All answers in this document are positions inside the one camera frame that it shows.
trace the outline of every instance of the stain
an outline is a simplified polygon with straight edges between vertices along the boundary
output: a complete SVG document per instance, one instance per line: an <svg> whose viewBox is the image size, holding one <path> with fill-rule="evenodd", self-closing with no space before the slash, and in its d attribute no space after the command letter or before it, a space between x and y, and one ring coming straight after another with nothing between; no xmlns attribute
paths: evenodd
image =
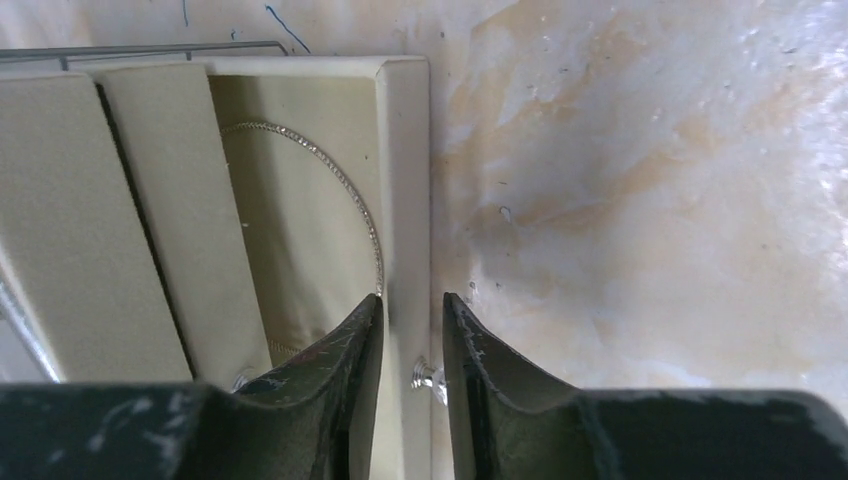
<svg viewBox="0 0 848 480"><path fill-rule="evenodd" d="M515 62L499 62L479 75L466 74L448 100L448 125L473 123L476 132L496 128L515 67Z"/></svg>
<svg viewBox="0 0 848 480"><path fill-rule="evenodd" d="M680 139L686 142L688 150L698 149L707 153L715 153L725 141L719 136L707 114L696 113L683 118L674 126L674 131Z"/></svg>
<svg viewBox="0 0 848 480"><path fill-rule="evenodd" d="M305 43L303 43L303 41L300 39L300 37L298 37L297 35L295 35L295 33L294 33L294 32L292 32L292 31L291 31L291 29L288 27L288 25L286 25L286 22L284 22L284 21L283 21L283 19L282 19L282 18L280 18L280 16L279 16L279 15L277 15L277 12L275 12L275 11L274 11L274 8L273 8L273 7L271 7L270 5L266 4L266 5L265 5L265 10L266 10L268 13L270 13L270 14L274 17L274 20L276 20L276 21L277 21L277 23L279 23L279 24L283 27L283 30L285 30L286 32L288 32L288 34L289 34L289 35L291 35L291 36L292 36L292 38L294 38L294 39L297 41L297 43L299 43L299 44L300 44L300 46L301 46L301 47L303 47L303 49L304 49L304 50L306 50L306 53L308 53L308 54L312 55L312 51L311 51L311 50L309 50L309 47L307 47L307 46L306 46L306 44L305 44Z"/></svg>
<svg viewBox="0 0 848 480"><path fill-rule="evenodd" d="M562 2L553 0L519 0L486 18L471 29L472 41L485 35L488 30L503 29L519 44L539 38L542 30L554 28L552 23L542 20L548 16L559 16Z"/></svg>
<svg viewBox="0 0 848 480"><path fill-rule="evenodd" d="M589 45L589 63L600 65L600 69L621 71L639 61L647 53L647 31L637 17L617 12L605 22Z"/></svg>
<svg viewBox="0 0 848 480"><path fill-rule="evenodd" d="M616 182L615 197L647 192L674 178L682 162L663 151L652 152L636 162Z"/></svg>
<svg viewBox="0 0 848 480"><path fill-rule="evenodd" d="M806 107L825 100L830 92L822 88L827 82L827 71L798 72L784 81L772 93L752 105L742 117L746 131L761 131L790 125Z"/></svg>
<svg viewBox="0 0 848 480"><path fill-rule="evenodd" d="M515 224L521 227L548 226L562 230L598 227L600 217L611 206L608 202L592 205L569 205L569 203L562 194L539 195L523 209L523 213L515 215Z"/></svg>

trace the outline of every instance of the silver chain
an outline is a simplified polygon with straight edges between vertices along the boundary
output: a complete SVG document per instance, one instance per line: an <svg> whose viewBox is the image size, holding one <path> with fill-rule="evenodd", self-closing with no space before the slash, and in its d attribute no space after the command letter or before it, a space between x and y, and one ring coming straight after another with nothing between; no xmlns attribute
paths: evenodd
<svg viewBox="0 0 848 480"><path fill-rule="evenodd" d="M239 132L244 130L264 130L266 132L276 133L278 135L282 135L289 140L296 142L298 145L303 148L309 150L310 153L318 157L318 160L321 160L327 168L335 175L336 179L339 183L347 191L350 198L353 200L353 203L356 204L356 209L359 210L359 213L362 215L362 220L365 221L365 226L368 228L368 237L371 239L371 246L374 250L374 263L377 270L377 285L375 287L375 293L378 297L383 295L383 251L380 248L380 239L377 237L377 229L374 228L374 222L371 220L371 214L368 213L368 208L365 206L365 201L362 199L362 195L356 190L356 187L350 182L347 178L347 175L342 172L336 162L334 162L326 153L324 153L317 145L310 142L303 135L295 132L294 130L283 127L282 125L276 125L269 122L239 122L232 125L227 125L221 129L221 136L227 135L228 133Z"/></svg>

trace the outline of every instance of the marble floor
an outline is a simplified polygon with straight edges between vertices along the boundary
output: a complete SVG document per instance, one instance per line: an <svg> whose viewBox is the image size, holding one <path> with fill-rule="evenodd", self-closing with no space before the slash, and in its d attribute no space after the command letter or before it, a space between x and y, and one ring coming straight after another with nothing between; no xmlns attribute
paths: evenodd
<svg viewBox="0 0 848 480"><path fill-rule="evenodd" d="M5 46L426 55L435 313L460 293L578 386L798 388L848 415L848 3L24 3L0 0Z"/></svg>

